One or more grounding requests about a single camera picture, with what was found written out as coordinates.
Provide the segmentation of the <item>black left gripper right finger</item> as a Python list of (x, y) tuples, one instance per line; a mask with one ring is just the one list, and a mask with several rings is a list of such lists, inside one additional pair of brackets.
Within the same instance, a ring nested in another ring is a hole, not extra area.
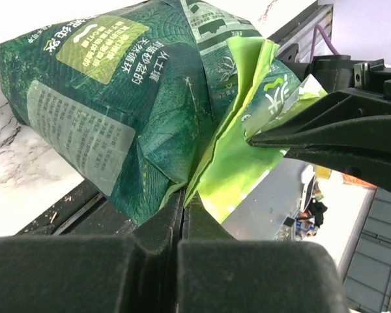
[(178, 243), (179, 312), (348, 312), (336, 265), (311, 242), (238, 241), (194, 196)]

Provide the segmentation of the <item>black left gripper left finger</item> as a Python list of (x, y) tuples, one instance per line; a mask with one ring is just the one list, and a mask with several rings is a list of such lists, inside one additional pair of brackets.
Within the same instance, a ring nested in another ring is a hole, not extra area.
[(183, 197), (128, 235), (0, 237), (0, 312), (174, 312)]

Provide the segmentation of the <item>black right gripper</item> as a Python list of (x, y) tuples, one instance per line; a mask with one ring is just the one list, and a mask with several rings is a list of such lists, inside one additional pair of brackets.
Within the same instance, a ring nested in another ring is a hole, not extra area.
[(290, 158), (324, 166), (391, 190), (390, 143), (258, 143), (274, 136), (297, 134), (351, 119), (391, 115), (391, 67), (386, 66), (383, 59), (360, 61), (352, 60), (348, 55), (318, 56), (313, 58), (307, 73), (329, 94), (279, 125), (252, 136), (247, 142), (254, 147), (287, 147)]

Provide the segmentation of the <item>green cat litter bag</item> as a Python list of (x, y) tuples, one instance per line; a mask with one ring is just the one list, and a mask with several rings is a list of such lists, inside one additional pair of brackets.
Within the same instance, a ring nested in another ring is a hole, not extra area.
[(0, 87), (134, 222), (180, 189), (222, 222), (287, 152), (248, 139), (325, 95), (278, 49), (210, 3), (146, 1), (0, 43)]

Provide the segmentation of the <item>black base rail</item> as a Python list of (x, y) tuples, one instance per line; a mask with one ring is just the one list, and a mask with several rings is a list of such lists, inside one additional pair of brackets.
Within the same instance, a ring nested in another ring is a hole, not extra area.
[(18, 235), (126, 235), (135, 229), (128, 216), (84, 181), (34, 218)]

